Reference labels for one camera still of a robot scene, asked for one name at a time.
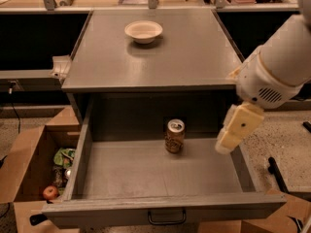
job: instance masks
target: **white bowl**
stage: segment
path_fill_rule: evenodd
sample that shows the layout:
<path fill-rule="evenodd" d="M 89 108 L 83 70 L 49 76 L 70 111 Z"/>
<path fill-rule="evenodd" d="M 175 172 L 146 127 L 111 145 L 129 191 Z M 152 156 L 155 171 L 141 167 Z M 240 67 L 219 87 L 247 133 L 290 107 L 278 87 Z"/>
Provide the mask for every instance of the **white bowl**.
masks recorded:
<path fill-rule="evenodd" d="M 125 27 L 125 34 L 139 44 L 151 43 L 162 31 L 159 24 L 149 20 L 134 21 Z"/>

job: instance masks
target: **apple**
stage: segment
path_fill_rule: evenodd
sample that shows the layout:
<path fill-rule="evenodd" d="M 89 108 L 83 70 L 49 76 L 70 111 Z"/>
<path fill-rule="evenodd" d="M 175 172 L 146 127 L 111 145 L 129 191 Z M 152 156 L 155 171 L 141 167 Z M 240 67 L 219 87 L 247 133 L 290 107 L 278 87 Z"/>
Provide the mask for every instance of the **apple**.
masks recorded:
<path fill-rule="evenodd" d="M 57 189 L 57 187 L 55 185 L 49 185 L 43 191 L 43 197 L 46 200 L 55 199 L 55 198 L 58 197 L 58 195 L 59 195 L 58 189 Z"/>

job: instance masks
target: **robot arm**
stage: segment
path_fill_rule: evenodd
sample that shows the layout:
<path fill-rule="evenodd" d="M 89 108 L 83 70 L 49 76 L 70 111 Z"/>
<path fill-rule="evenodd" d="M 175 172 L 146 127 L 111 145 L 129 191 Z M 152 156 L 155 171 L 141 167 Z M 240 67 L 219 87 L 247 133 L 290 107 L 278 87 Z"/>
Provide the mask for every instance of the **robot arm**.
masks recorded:
<path fill-rule="evenodd" d="M 291 16 L 279 30 L 231 74 L 244 100 L 232 106 L 216 143 L 230 153 L 263 121 L 263 109 L 281 106 L 311 79 L 311 0 L 298 0 L 301 15 Z"/>

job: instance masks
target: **wire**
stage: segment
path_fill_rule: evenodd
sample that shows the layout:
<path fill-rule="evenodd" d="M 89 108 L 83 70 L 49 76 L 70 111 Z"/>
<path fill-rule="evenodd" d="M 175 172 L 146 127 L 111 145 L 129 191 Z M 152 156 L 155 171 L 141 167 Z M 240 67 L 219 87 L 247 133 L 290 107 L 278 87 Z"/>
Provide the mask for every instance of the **wire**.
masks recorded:
<path fill-rule="evenodd" d="M 301 233 L 309 232 L 308 230 L 310 229 L 310 227 L 311 227 L 311 216 L 307 219 L 306 223 L 304 224 Z"/>
<path fill-rule="evenodd" d="M 19 133 L 20 133 L 20 117 L 19 117 L 19 115 L 18 115 L 18 113 L 17 113 L 16 108 L 14 107 L 13 102 L 11 102 L 11 105 L 12 105 L 12 108 L 13 108 L 14 112 L 15 112 L 16 115 L 17 115 L 17 119 L 18 119 L 18 134 L 19 134 Z"/>
<path fill-rule="evenodd" d="M 3 215 L 1 215 L 0 218 L 6 216 L 6 214 L 9 212 L 9 210 L 10 210 L 10 203 L 8 203 L 7 211 Z"/>
<path fill-rule="evenodd" d="M 3 164 L 4 164 L 4 160 L 6 159 L 6 157 L 8 157 L 8 155 L 4 156 L 1 160 L 0 160 L 0 168 L 2 168 Z"/>

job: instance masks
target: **cardboard box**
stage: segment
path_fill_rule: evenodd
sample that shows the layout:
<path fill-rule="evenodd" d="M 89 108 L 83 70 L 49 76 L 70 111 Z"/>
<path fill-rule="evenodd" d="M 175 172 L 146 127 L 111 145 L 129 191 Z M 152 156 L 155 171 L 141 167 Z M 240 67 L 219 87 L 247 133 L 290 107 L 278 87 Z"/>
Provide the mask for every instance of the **cardboard box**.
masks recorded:
<path fill-rule="evenodd" d="M 14 202 L 19 233 L 78 233 L 59 230 L 49 220 L 32 226 L 29 218 L 47 203 L 42 192 L 52 183 L 53 156 L 61 147 L 75 148 L 80 125 L 71 107 L 46 125 L 22 131 L 0 169 L 0 203 Z"/>
<path fill-rule="evenodd" d="M 269 194 L 281 193 L 270 190 Z M 265 219 L 201 222 L 198 233 L 296 233 L 291 217 L 305 223 L 311 215 L 311 203 L 285 194 L 287 203 Z"/>

